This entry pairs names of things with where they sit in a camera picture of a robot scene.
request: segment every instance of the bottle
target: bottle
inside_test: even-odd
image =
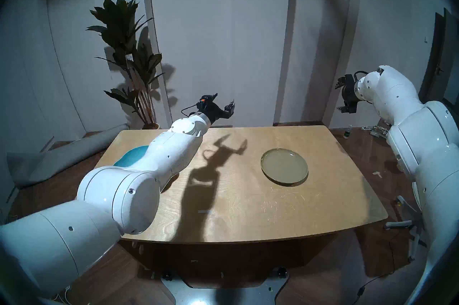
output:
[[[348,138],[349,135],[351,134],[351,128],[352,128],[352,125],[349,125],[349,127],[347,128],[347,130],[344,132],[344,138]]]

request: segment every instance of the black cable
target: black cable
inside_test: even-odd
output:
[[[360,299],[360,295],[357,297],[357,299],[355,299],[355,301],[351,305],[354,305],[356,302],[358,302],[358,299]]]
[[[365,71],[356,71],[354,73],[354,80],[357,81],[357,73],[365,73],[365,74],[368,74],[368,72],[365,72]]]
[[[192,107],[195,107],[195,106],[196,106],[196,104],[193,104],[192,106],[189,106],[189,107],[185,107],[184,109],[182,109],[181,113],[182,113],[183,115],[185,115],[186,117],[188,117],[188,115],[186,115],[186,113],[184,113],[183,110],[191,109]]]
[[[361,286],[359,289],[358,289],[358,292],[357,292],[357,299],[355,299],[355,301],[352,303],[352,305],[354,305],[356,302],[358,302],[358,299],[360,299],[360,297],[363,295],[364,291],[365,291],[365,287],[370,284],[372,281],[376,280],[376,279],[379,279],[381,277],[386,277],[388,275],[391,275],[391,274],[394,274],[395,272],[395,261],[394,261],[394,251],[392,250],[392,246],[391,246],[391,242],[394,238],[396,238],[398,235],[400,234],[400,231],[397,232],[397,234],[391,238],[391,240],[389,241],[389,248],[391,249],[391,254],[392,254],[392,266],[393,266],[393,269],[392,269],[392,272],[390,273],[387,273],[387,274],[383,274],[383,275],[380,275],[379,277],[376,277],[374,279],[371,279],[370,281],[366,282],[365,285]]]

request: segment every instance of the metal base plate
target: metal base plate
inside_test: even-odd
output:
[[[288,277],[285,268],[274,268],[263,284],[252,288],[233,289],[190,288],[171,272],[165,273],[161,281],[175,297],[176,305],[273,305],[277,293]]]

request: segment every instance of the white wall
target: white wall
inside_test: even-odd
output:
[[[289,0],[275,122],[321,121],[349,0]]]
[[[16,191],[7,203],[14,183],[6,164],[6,152],[38,152],[53,137],[24,69],[17,22],[17,0],[8,0],[0,10],[0,55],[3,57],[0,63],[0,224],[17,194]]]
[[[106,44],[86,27],[100,25],[89,12],[94,0],[47,0],[54,48],[68,91],[87,132],[126,122],[120,103],[108,97],[113,83],[104,55]]]
[[[233,0],[152,0],[172,119],[204,94],[235,98],[232,69]],[[230,125],[218,120],[216,125]]]
[[[350,0],[348,22],[335,79],[357,70],[393,66],[420,88],[430,55],[435,11],[450,8],[449,0]],[[364,126],[379,120],[370,104],[359,103],[356,114],[336,110],[343,101],[332,91],[324,116],[330,128]]]
[[[235,126],[272,126],[288,0],[235,0]]]

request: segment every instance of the wooden table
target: wooden table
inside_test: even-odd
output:
[[[113,165],[163,130],[121,131],[96,167]],[[301,185],[268,180],[260,158],[282,147],[309,166]],[[236,243],[333,233],[387,218],[362,173],[325,126],[211,128],[161,194],[144,242]]]

